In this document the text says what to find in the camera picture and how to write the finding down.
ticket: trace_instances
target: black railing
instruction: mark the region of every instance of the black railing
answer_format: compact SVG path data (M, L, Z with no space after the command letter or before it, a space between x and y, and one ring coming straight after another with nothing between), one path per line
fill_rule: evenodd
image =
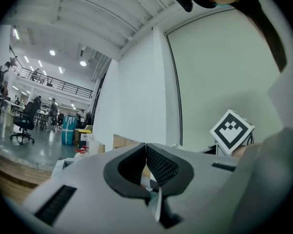
M16 55L14 54L11 46L10 46L10 57L14 58ZM45 76L41 73L33 74L33 71L23 68L19 60L17 59L17 66L13 66L13 70L17 73L18 76L23 77L25 79L29 79L35 81L37 83L53 87L65 92L72 93L74 95L91 98L93 91L90 89L86 89L80 86L76 86L72 83L59 80L50 76Z

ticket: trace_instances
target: long dark hair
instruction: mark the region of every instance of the long dark hair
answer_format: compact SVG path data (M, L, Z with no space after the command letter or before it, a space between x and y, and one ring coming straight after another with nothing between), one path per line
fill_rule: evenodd
M276 29L265 15L259 0L239 0L231 3L231 6L255 23L258 30L265 37L279 71L282 72L287 65L284 47Z

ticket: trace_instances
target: glossy floor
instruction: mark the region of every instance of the glossy floor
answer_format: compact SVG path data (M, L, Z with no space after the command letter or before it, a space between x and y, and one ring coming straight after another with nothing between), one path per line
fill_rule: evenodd
M16 125L14 125L14 132L19 132ZM76 154L77 146L62 145L61 130L57 130L56 133L48 133L35 128L28 132L35 139L35 143L24 139L24 144L20 145L20 139L16 137L10 140L11 131L5 128L4 120L1 120L0 151L31 163L53 167L59 159L74 157Z

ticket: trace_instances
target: wooden platform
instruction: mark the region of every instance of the wooden platform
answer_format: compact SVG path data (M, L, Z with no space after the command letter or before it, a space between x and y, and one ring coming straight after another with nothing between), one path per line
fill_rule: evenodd
M51 172L29 168L0 156L0 191L22 204L32 190L51 177Z

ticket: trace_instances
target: linear light fixture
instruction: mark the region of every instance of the linear light fixture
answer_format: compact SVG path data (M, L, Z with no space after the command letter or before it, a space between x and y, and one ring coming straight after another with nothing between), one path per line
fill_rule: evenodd
M16 29L14 29L14 34L15 34L16 39L19 40L20 38L19 38L19 35L18 35L18 31Z

